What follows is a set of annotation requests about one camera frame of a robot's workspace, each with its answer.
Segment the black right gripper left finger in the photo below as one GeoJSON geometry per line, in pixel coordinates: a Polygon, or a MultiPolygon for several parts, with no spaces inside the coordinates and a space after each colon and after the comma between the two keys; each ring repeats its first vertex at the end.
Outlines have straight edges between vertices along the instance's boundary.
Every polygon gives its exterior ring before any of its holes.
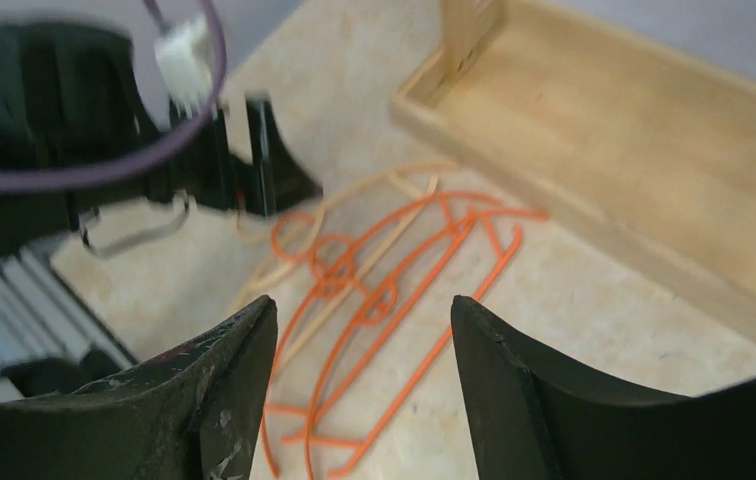
{"type": "Polygon", "coordinates": [[[0,479],[248,478],[277,334],[264,295],[73,393],[0,403],[0,479]]]}

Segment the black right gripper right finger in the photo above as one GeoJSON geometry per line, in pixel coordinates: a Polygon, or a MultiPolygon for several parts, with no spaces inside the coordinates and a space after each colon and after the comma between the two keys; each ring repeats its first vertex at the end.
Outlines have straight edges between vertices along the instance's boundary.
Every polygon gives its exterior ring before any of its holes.
{"type": "Polygon", "coordinates": [[[482,479],[756,479],[756,378],[696,397],[645,387],[467,296],[451,327],[482,479]]]}

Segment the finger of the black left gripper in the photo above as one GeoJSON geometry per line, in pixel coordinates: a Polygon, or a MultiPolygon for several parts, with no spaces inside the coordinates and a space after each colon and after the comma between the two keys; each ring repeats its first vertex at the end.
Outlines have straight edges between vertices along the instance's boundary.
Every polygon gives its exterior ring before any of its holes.
{"type": "Polygon", "coordinates": [[[285,144],[268,97],[247,97],[246,114],[251,165],[245,173],[245,211],[273,217],[308,200],[323,189],[296,161],[285,144]]]}

